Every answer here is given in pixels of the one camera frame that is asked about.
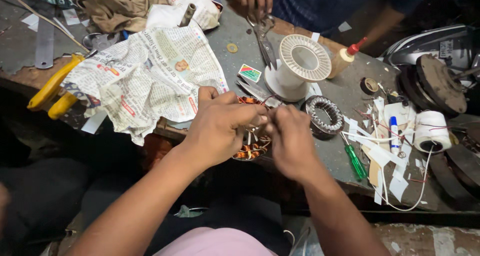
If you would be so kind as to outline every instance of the glue bottle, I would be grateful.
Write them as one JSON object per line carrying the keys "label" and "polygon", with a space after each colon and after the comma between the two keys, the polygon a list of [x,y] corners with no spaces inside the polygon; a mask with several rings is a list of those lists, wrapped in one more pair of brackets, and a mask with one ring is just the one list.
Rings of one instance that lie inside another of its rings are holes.
{"label": "glue bottle", "polygon": [[332,72],[327,78],[334,78],[338,73],[342,72],[355,60],[355,54],[360,50],[360,46],[367,40],[364,37],[357,44],[352,44],[348,49],[341,49],[332,60]]}
{"label": "glue bottle", "polygon": [[[390,130],[392,130],[391,137],[398,135],[399,127],[397,126],[397,118],[395,116],[390,117]],[[399,154],[399,138],[394,138],[390,141],[390,152],[394,155]]]}

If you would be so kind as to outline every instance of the crumpled newspaper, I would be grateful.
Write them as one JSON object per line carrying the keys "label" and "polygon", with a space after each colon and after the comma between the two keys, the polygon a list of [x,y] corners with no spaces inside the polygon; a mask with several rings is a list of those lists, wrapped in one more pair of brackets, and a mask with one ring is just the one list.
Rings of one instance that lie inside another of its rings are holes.
{"label": "crumpled newspaper", "polygon": [[86,117],[106,111],[116,132],[143,145],[163,116],[175,122],[195,117],[198,88],[228,91],[223,70],[195,23],[152,28],[78,64],[62,86],[87,101]]}

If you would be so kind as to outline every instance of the license plate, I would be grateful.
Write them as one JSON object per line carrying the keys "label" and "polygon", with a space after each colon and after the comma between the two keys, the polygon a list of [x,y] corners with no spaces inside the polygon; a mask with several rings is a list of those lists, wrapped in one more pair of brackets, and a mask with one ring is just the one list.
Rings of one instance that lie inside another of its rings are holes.
{"label": "license plate", "polygon": [[440,57],[448,58],[453,55],[453,40],[440,42]]}

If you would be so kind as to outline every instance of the blue shirt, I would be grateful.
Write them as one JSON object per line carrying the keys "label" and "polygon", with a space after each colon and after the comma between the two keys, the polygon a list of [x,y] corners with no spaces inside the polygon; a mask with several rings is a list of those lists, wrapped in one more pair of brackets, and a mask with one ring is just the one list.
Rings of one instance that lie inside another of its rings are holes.
{"label": "blue shirt", "polygon": [[[273,0],[272,14],[295,26],[330,36],[368,0]],[[390,0],[392,7],[409,14],[422,0]]]}

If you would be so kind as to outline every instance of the pink shirt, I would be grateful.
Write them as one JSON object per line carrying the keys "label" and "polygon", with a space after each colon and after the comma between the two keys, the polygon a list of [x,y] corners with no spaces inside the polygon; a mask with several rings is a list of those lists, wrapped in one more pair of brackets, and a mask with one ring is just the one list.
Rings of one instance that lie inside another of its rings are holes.
{"label": "pink shirt", "polygon": [[253,236],[234,228],[194,228],[153,256],[277,256]]}

